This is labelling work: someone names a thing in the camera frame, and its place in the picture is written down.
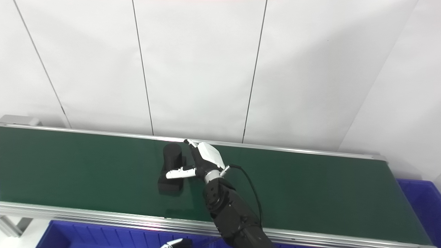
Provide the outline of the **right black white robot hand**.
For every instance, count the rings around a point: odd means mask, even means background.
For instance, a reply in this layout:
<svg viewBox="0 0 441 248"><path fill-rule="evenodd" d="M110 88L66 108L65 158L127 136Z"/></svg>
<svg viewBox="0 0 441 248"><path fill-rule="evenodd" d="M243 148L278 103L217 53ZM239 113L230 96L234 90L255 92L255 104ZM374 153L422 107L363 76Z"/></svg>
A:
<svg viewBox="0 0 441 248"><path fill-rule="evenodd" d="M216 178L222 177L222 171L226 166L219 151L206 142L195 142L185 139L184 143L189 146L194 165L185 165L165 173L166 179L179 179L197 177L203 179L205 184Z"/></svg>

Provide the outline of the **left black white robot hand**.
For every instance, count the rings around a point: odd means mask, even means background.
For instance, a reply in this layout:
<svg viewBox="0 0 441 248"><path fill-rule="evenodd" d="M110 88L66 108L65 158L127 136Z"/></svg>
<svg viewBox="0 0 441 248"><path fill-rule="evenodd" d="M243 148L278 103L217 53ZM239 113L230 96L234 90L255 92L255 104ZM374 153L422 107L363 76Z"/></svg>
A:
<svg viewBox="0 0 441 248"><path fill-rule="evenodd" d="M193 241L188 238L179 238L164 243L160 248L192 248Z"/></svg>

